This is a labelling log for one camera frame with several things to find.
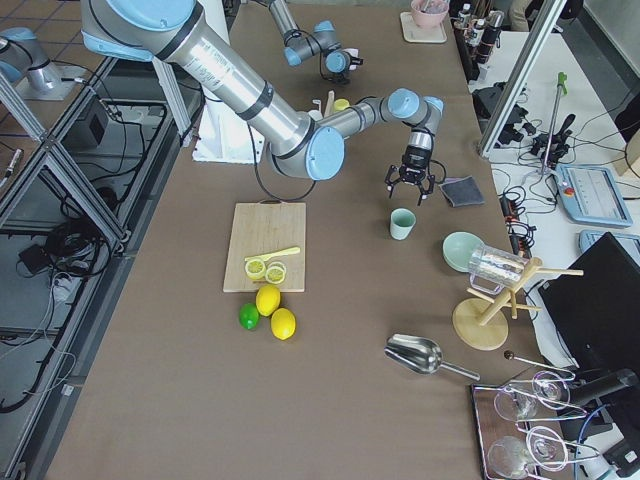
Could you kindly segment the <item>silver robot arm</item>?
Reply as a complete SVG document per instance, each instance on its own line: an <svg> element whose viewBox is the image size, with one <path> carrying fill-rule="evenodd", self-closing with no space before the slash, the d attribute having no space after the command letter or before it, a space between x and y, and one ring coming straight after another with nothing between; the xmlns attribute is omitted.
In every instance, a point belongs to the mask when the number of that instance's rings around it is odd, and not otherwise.
<svg viewBox="0 0 640 480"><path fill-rule="evenodd" d="M299 28L285 1L258 1L266 7L283 40L283 55L291 67L300 66L313 57L319 58L320 76L336 85L350 83L350 72L363 64L363 59L345 49L329 20L314 26L311 33Z"/></svg>
<svg viewBox="0 0 640 480"><path fill-rule="evenodd" d="M85 46L121 59L174 63L265 137L273 168L314 181L342 167L347 138L379 122L399 121L411 133L400 166L390 166L389 191L412 184L425 199L435 178L429 171L443 103L398 89L369 97L319 121L294 110L206 21L198 1L84 1Z"/></svg>

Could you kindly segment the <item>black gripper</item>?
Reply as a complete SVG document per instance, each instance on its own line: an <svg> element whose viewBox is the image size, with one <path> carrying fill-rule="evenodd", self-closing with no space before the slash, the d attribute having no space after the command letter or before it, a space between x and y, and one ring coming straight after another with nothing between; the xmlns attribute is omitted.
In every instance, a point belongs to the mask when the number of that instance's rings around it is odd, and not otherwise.
<svg viewBox="0 0 640 480"><path fill-rule="evenodd" d="M442 162L435 162L442 170L439 179L431 173L431 150L423 147L409 145L402 156L402 165L398 169L390 165L384 182L388 191L388 197L393 196L395 186L400 182L412 184L419 189L417 205L420 206L434 191L436 185L441 185L446 179L446 166Z"/></svg>
<svg viewBox="0 0 640 480"><path fill-rule="evenodd" d="M334 84L349 84L350 72L364 63L356 48L337 49L327 55L329 80Z"/></svg>

